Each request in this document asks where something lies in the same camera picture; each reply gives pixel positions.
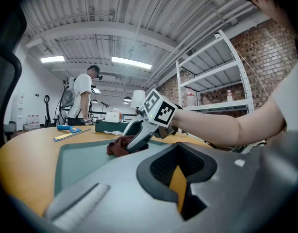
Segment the ruler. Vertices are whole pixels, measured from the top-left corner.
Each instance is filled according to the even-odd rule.
[[[79,132],[76,132],[76,133],[68,133],[68,134],[60,135],[60,136],[54,137],[53,140],[54,140],[54,142],[58,142],[60,140],[64,140],[66,138],[72,137],[72,136],[77,135],[77,134],[84,133],[84,132],[89,131],[89,130],[91,130],[91,129],[79,131]]]

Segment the person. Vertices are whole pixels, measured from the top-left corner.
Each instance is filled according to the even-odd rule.
[[[298,0],[248,0],[253,2],[298,40]],[[172,123],[206,141],[240,146],[277,135],[285,126],[298,131],[298,63],[267,102],[253,113],[233,118],[177,110]]]
[[[91,125],[92,120],[88,117],[92,80],[100,73],[98,66],[90,66],[86,73],[79,75],[74,83],[75,100],[68,112],[68,125]]]

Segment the metal shelf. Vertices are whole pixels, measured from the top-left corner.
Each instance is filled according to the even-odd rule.
[[[187,107],[187,108],[184,108],[184,110],[200,111],[203,113],[221,112],[221,111],[236,111],[236,110],[246,110],[248,104],[249,104],[249,101],[247,99],[244,99],[244,100],[237,100],[237,101],[232,101],[232,102],[213,103],[213,104]]]
[[[237,62],[232,61],[219,67],[212,68],[195,78],[182,83],[180,87],[191,87],[191,89],[196,92],[208,92],[238,83],[241,83],[241,75],[237,67]]]
[[[185,110],[214,112],[247,110],[253,112],[253,100],[247,74],[243,63],[230,40],[222,30],[215,34],[216,39],[201,47],[189,58],[179,63],[176,61],[178,80],[178,102],[182,107],[182,87],[198,93],[210,92],[241,83],[244,87],[245,99],[232,102],[200,105]],[[181,83],[180,69],[194,75],[194,78]]]

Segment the fluorescent light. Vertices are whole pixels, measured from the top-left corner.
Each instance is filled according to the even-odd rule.
[[[136,67],[143,67],[146,69],[150,69],[152,67],[152,65],[149,65],[149,64],[145,64],[145,63],[134,61],[134,60],[118,58],[118,57],[111,57],[111,60],[112,60],[112,62],[128,64],[128,65],[132,65],[132,66],[136,66]]]
[[[40,60],[41,60],[42,63],[55,62],[55,61],[65,61],[63,56],[53,56],[53,57],[48,57],[48,58],[41,58]]]

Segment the white t-shirt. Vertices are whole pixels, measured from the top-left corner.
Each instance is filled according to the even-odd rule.
[[[287,124],[287,131],[298,131],[298,63],[273,93],[275,103]]]
[[[73,106],[70,108],[68,112],[68,117],[70,118],[76,118],[77,114],[78,118],[83,118],[82,111],[81,111],[81,94],[83,92],[89,93],[89,101],[87,108],[90,106],[90,98],[91,98],[91,85],[92,85],[92,79],[89,75],[86,73],[79,75],[76,78],[75,84],[74,84],[74,90],[75,90],[75,100],[73,103]]]

